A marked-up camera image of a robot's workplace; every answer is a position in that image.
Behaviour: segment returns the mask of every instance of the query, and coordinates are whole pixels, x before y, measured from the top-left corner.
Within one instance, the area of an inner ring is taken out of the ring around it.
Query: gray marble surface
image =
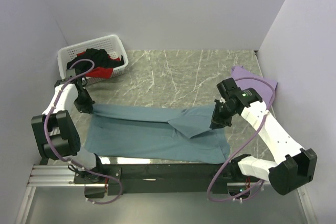
[[[129,65],[125,74],[87,87],[96,103],[158,108],[214,104],[214,99],[220,98],[216,85],[230,77],[232,66],[243,65],[245,69],[261,76],[257,58],[251,50],[129,50],[127,54]],[[80,114],[73,109],[71,117],[84,143],[90,115]],[[254,133],[254,129],[240,116],[235,116],[232,127],[226,127],[223,131],[231,152]],[[273,160],[259,137],[242,153]],[[159,159],[109,160],[112,163],[175,163]]]

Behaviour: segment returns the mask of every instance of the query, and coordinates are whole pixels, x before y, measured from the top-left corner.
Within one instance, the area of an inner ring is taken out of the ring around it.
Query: folded purple fabric
[[[243,68],[243,66],[233,66],[231,70],[231,77],[233,79],[238,79],[242,77],[255,77],[259,79],[263,79],[268,84],[270,84],[274,89],[277,87],[278,82],[273,80],[267,80],[263,77],[257,76],[246,69]],[[271,97],[272,97],[272,91],[271,89],[264,83],[257,81],[257,80],[240,80],[236,82],[238,87],[240,87],[242,90],[248,89],[248,88],[254,88],[262,97],[263,101],[266,104],[270,103]]]

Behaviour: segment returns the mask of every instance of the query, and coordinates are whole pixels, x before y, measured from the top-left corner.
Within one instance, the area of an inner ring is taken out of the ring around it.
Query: white plastic basket
[[[88,48],[105,49],[112,59],[121,58],[121,56],[123,56],[125,64],[114,68],[111,78],[119,76],[125,72],[125,68],[128,65],[128,58],[124,46],[117,35],[109,35],[61,48],[58,51],[57,61],[59,74],[62,79],[66,77],[67,63],[75,59],[77,54],[84,52]],[[93,84],[106,79],[88,77],[87,80],[87,84]]]

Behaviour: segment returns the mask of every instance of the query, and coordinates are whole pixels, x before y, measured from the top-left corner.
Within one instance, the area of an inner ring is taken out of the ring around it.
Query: wall
[[[258,53],[264,75],[279,81],[277,119],[318,154],[308,188],[323,224],[336,220],[335,17],[335,0],[286,0]]]
[[[66,42],[43,0],[0,0],[0,6],[0,222],[13,223],[40,160],[30,119],[53,96],[56,54]]]
[[[67,42],[127,49],[258,50],[284,0],[45,0]]]

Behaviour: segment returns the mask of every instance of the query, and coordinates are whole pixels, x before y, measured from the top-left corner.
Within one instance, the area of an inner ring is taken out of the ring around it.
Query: folded cloth
[[[77,57],[72,61],[67,63],[67,69],[69,69],[72,64],[81,59],[90,59],[94,62],[94,69],[86,74],[87,77],[97,77],[108,79],[113,73],[113,68],[120,67],[124,65],[123,57],[121,60],[111,59],[106,50],[104,49],[94,49],[88,48],[85,52],[77,54]],[[88,61],[79,62],[74,66],[74,68],[79,69],[81,72],[85,72],[91,68],[92,64]]]
[[[95,104],[85,148],[100,156],[223,163],[230,146],[223,129],[209,128],[213,110]]]
[[[262,79],[270,84],[274,89],[277,87],[278,82],[273,80],[267,80],[263,77],[257,76],[246,69],[243,66],[233,66],[231,70],[231,77],[235,80],[242,78],[242,77],[255,77],[258,79]],[[262,100],[268,105],[270,103],[272,97],[272,90],[264,83],[257,81],[257,80],[249,80],[244,79],[240,81],[236,81],[237,86],[240,87],[242,90],[248,88],[254,88],[258,94],[262,97]]]

